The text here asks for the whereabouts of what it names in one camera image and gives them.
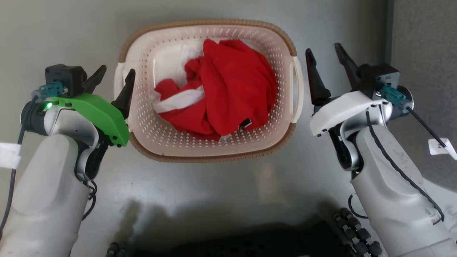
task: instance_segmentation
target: gray wall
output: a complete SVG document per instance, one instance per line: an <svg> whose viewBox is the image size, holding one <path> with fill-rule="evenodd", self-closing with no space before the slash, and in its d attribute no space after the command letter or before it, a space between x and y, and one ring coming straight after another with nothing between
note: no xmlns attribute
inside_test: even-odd
<svg viewBox="0 0 457 257"><path fill-rule="evenodd" d="M413 94L415 111L442 138L457 146L457 1L397 0L392 66ZM422 175L457 190L455 162L429 154L428 132L411 116L389 126Z"/></svg>

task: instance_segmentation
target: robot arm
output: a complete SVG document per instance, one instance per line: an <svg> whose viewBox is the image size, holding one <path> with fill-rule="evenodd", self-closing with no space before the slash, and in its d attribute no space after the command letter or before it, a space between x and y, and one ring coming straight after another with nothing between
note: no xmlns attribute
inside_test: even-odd
<svg viewBox="0 0 457 257"><path fill-rule="evenodd" d="M306 52L315 105L310 122L313 135L329 134L340 164L351 172L351 183L389 256L457 256L457 246L440 222L444 214L426 194L419 170L387 129L388 120L413 108L411 94L398 85L399 72L386 64L357 68L340 44L335 44L335 49L352 91L334 98L320 81L311 50ZM387 91L400 92L402 98L393 99L392 104L386 101L391 99Z"/></svg>
<svg viewBox="0 0 457 257"><path fill-rule="evenodd" d="M26 131L48 137L15 189L2 231L0 257L69 255L89 197L88 183L97 175L107 148L115 143L125 146L129 137L124 120L135 71L130 71L121 94L111 104L92 95L105 71L102 66L87 78L79 66L46 68L50 83L33 93L38 101L24 107L21 123ZM57 90L56 82L62 86Z"/></svg>

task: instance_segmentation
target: gray table surface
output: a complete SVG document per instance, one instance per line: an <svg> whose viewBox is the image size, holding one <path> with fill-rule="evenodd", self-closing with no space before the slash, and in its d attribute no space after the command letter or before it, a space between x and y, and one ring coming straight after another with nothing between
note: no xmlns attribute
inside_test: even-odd
<svg viewBox="0 0 457 257"><path fill-rule="evenodd" d="M0 141L14 142L29 94L44 84L44 68L58 63L108 71L95 94L111 100L124 41L151 24L197 18L244 18L274 23L293 40L304 67L311 48L334 96L349 90L333 44L359 63L384 59L385 1L365 0L2 0L0 3ZM309 130L305 102L297 129L279 152L216 164L150 160L131 145L110 149L96 182L97 205L82 223L72 256L103 256L110 242L146 248L234 233L256 225L300 224L327 203L346 206L353 193L329 137ZM41 136L27 134L19 177ZM9 172L0 173L0 206Z"/></svg>

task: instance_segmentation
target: red cloth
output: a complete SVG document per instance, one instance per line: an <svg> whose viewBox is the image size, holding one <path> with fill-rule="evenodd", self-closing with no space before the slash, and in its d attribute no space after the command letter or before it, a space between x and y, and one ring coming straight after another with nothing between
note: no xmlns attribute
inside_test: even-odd
<svg viewBox="0 0 457 257"><path fill-rule="evenodd" d="M160 82L155 90L160 100L203 85L205 98L180 110L160 113L177 130L201 139L219 140L238 130L250 118L246 130L263 126L276 101L275 72L267 59L240 40L219 44L207 39L204 57L185 65L187 85L179 89L171 79Z"/></svg>

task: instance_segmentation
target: white tag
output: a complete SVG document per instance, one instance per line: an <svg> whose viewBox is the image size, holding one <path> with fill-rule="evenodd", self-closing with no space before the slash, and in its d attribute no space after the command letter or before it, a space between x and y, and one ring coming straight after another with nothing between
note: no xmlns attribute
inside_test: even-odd
<svg viewBox="0 0 457 257"><path fill-rule="evenodd" d="M429 139L429 150L431 155L450 154L454 160L457 160L457 153L447 138L441 138L446 147L442 147L436 139Z"/></svg>
<svg viewBox="0 0 457 257"><path fill-rule="evenodd" d="M21 145L0 143L0 167L17 169L21 157L19 152L21 151Z"/></svg>

